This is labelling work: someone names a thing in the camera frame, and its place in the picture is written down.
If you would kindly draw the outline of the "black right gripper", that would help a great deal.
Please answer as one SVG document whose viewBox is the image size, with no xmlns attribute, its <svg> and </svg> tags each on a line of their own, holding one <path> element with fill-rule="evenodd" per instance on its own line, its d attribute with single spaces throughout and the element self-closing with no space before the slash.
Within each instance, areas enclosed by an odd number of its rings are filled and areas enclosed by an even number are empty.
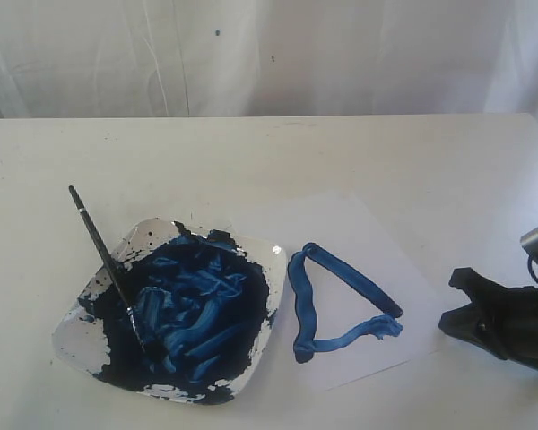
<svg viewBox="0 0 538 430">
<path fill-rule="evenodd" d="M 443 333 L 538 371 L 538 288 L 505 288 L 470 267 L 454 269 L 448 286 L 474 304 L 444 312 Z M 475 304 L 490 305 L 488 319 Z"/>
</svg>

